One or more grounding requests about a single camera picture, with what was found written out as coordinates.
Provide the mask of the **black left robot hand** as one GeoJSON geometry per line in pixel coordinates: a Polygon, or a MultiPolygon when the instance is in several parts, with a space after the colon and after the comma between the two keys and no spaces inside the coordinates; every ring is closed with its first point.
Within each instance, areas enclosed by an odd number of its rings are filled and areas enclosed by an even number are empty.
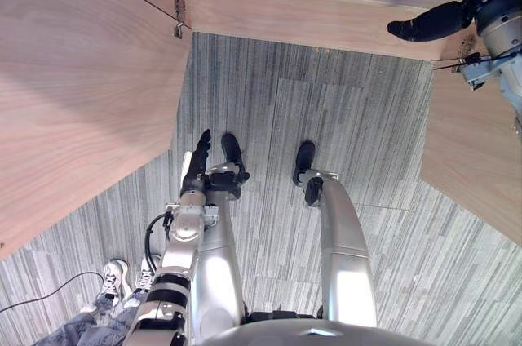
{"type": "Polygon", "coordinates": [[[205,130],[197,143],[195,151],[192,153],[188,171],[183,178],[180,195],[183,196],[189,191],[205,191],[206,181],[206,160],[211,147],[210,129],[205,130]]]}

